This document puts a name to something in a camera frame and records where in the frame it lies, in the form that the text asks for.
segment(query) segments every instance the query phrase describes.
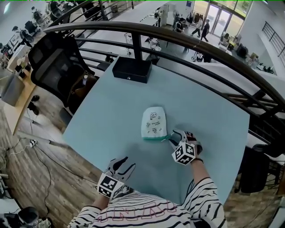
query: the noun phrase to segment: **black wristband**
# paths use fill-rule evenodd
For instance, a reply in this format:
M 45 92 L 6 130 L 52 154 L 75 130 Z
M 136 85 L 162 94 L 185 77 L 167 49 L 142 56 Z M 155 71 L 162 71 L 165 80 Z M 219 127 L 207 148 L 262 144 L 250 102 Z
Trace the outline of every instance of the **black wristband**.
M 204 161 L 202 159 L 199 159 L 199 158 L 194 158 L 190 163 L 192 163 L 195 160 L 199 160 L 199 161 L 201 161 L 204 164 Z

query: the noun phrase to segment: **white pouch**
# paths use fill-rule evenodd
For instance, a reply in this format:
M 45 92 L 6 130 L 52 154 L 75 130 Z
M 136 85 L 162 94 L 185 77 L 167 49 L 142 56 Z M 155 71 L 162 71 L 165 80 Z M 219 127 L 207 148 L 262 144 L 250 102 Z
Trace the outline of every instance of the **white pouch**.
M 142 116 L 142 138 L 163 140 L 167 136 L 166 118 L 162 107 L 151 107 Z

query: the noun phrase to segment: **wooden floor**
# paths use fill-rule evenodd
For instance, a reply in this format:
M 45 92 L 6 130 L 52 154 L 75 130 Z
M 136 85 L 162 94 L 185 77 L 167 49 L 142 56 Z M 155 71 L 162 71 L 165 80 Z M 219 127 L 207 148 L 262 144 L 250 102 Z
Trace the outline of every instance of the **wooden floor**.
M 33 134 L 40 137 L 62 142 L 60 130 L 64 129 L 64 124 L 58 115 L 62 102 L 40 88 L 36 89 L 35 94 L 41 97 L 35 105 L 39 107 L 42 114 L 35 116 L 29 111 L 26 115 L 43 127 L 32 124 L 31 129 L 29 123 L 22 121 L 20 129 L 26 132 L 32 130 Z M 10 133 L 3 114 L 3 103 L 0 101 L 0 147 L 13 147 L 18 141 L 19 139 Z M 22 139 L 9 152 L 19 152 L 28 143 L 27 139 Z M 8 156 L 5 172 L 9 174 L 9 179 L 6 184 L 12 189 L 12 196 L 22 208 L 33 206 L 39 211 L 40 216 L 44 217 L 47 215 L 45 197 L 50 182 L 46 165 L 51 174 L 51 186 L 46 199 L 49 208 L 48 217 L 56 228 L 66 227 L 83 206 L 90 205 L 96 200 L 97 193 L 94 187 L 101 171 L 72 149 L 42 143 L 38 146 L 64 168 L 90 181 L 66 171 L 36 147 L 27 147 L 25 151 L 17 155 Z M 224 205 L 228 226 L 231 228 L 267 227 L 280 202 L 275 192 L 276 189 L 265 189 L 251 195 L 243 195 L 235 194 L 233 188 Z

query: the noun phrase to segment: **forearm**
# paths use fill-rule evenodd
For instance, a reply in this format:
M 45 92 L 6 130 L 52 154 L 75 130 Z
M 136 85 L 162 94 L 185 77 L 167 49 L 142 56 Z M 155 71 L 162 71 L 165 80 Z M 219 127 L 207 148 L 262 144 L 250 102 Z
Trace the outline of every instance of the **forearm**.
M 108 203 L 109 203 L 109 198 L 100 194 L 99 197 L 92 204 L 92 206 L 104 210 L 108 206 Z
M 204 164 L 200 160 L 194 160 L 191 162 L 192 173 L 194 176 L 194 183 L 199 183 L 200 180 L 210 177 Z

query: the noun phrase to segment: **window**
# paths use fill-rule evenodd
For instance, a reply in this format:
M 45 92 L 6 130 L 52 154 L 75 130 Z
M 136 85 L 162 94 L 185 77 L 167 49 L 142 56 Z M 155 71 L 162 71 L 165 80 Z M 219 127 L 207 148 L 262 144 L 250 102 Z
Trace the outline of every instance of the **window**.
M 252 1 L 237 1 L 235 11 L 242 16 L 246 16 Z
M 243 19 L 237 17 L 236 15 L 233 15 L 230 20 L 230 23 L 228 24 L 226 33 L 235 37 L 238 34 L 243 22 Z
M 206 1 L 195 1 L 193 11 L 198 12 L 198 13 L 202 13 L 203 15 L 205 15 L 207 7 L 208 7 L 208 2 L 206 2 Z
M 234 9 L 236 5 L 236 1 L 215 1 L 221 5 L 224 5 L 230 9 Z

